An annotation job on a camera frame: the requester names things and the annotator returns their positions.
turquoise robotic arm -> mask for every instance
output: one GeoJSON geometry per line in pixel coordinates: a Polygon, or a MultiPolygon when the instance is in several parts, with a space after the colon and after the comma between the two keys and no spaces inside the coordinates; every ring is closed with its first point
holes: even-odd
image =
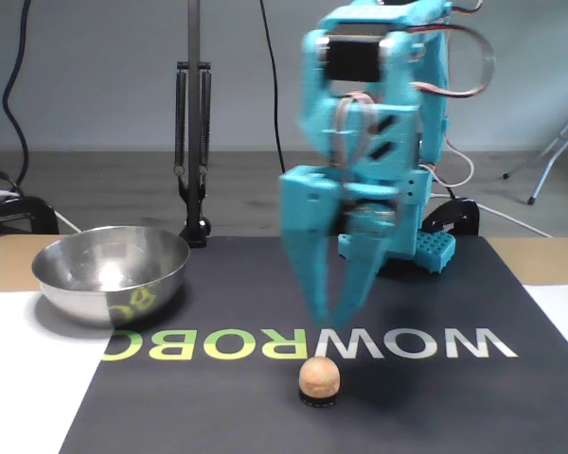
{"type": "Polygon", "coordinates": [[[424,232],[435,164],[448,128],[449,97],[483,91],[494,59],[479,33],[450,24],[475,12],[446,0],[356,0],[337,8],[302,44],[300,127],[324,166],[280,177],[280,231],[317,324],[341,326],[364,305],[389,258],[442,272],[455,238],[424,232]],[[446,32],[469,33],[484,51],[481,84],[448,85],[446,32]],[[363,89],[337,94],[334,81],[363,89]],[[338,304],[328,302],[328,242],[338,236],[346,275],[338,304]]]}

stainless steel bowl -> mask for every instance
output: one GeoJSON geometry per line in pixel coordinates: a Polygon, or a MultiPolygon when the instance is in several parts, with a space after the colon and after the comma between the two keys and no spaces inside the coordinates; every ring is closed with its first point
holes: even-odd
{"type": "Polygon", "coordinates": [[[44,296],[85,324],[118,327],[169,302],[182,285],[189,246],[152,227],[101,227],[44,248],[31,269],[44,296]]]}

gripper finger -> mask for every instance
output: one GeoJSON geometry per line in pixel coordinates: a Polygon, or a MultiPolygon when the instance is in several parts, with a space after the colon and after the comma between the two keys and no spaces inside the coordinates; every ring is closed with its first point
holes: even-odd
{"type": "Polygon", "coordinates": [[[280,177],[281,238],[313,320],[328,320],[328,242],[338,215],[337,185],[318,167],[280,177]]]}
{"type": "Polygon", "coordinates": [[[332,327],[343,326],[364,306],[391,245],[394,216],[380,205],[364,205],[351,215],[346,276],[332,327]]]}

black base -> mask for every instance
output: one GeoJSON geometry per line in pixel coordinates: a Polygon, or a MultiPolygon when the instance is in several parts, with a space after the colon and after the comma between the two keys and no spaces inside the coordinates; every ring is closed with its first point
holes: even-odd
{"type": "Polygon", "coordinates": [[[299,398],[305,405],[309,405],[310,407],[317,409],[324,409],[326,407],[332,407],[334,404],[336,404],[339,398],[339,394],[337,393],[335,395],[332,395],[331,397],[318,399],[316,397],[309,397],[299,389],[299,398]]]}
{"type": "Polygon", "coordinates": [[[202,217],[200,226],[193,234],[187,226],[181,231],[179,236],[186,241],[191,249],[201,249],[206,247],[207,239],[210,236],[212,225],[207,218],[202,217]]]}

bowl rim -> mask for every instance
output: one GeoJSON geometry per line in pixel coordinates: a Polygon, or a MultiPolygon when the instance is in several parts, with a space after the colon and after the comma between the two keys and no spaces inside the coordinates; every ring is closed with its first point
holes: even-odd
{"type": "Polygon", "coordinates": [[[106,226],[103,226],[103,227],[95,227],[93,229],[83,230],[81,232],[76,232],[74,234],[64,236],[63,238],[60,238],[56,241],[53,241],[49,245],[44,246],[34,256],[34,259],[31,262],[31,272],[33,273],[34,277],[38,280],[38,282],[41,284],[41,286],[46,286],[46,287],[54,288],[56,290],[61,290],[61,291],[68,291],[68,292],[76,293],[78,295],[89,295],[89,296],[91,296],[91,295],[105,295],[105,294],[109,294],[109,293],[119,293],[121,291],[136,290],[138,288],[146,288],[146,287],[151,286],[151,285],[153,285],[157,282],[163,281],[163,280],[173,276],[174,274],[177,274],[178,272],[180,272],[186,266],[190,257],[191,257],[191,248],[189,247],[189,244],[187,244],[187,242],[183,238],[174,234],[173,232],[169,232],[168,230],[162,229],[160,227],[150,227],[150,226],[143,226],[143,225],[106,225],[106,226]],[[159,232],[165,233],[165,234],[170,235],[170,236],[175,236],[180,241],[182,241],[183,244],[185,244],[185,246],[186,246],[186,249],[187,249],[186,259],[174,271],[171,271],[170,273],[165,274],[164,276],[161,276],[157,279],[152,279],[152,280],[145,282],[143,284],[137,284],[135,286],[119,288],[118,290],[69,290],[67,288],[55,287],[55,286],[48,284],[47,282],[43,281],[42,279],[40,279],[40,277],[38,277],[38,273],[36,272],[35,268],[36,268],[36,264],[37,264],[41,254],[48,252],[53,247],[56,248],[58,245],[62,244],[64,241],[67,241],[71,237],[84,236],[85,234],[91,234],[93,232],[98,232],[98,231],[102,231],[102,230],[115,230],[115,229],[154,230],[154,231],[159,231],[159,232]]]}

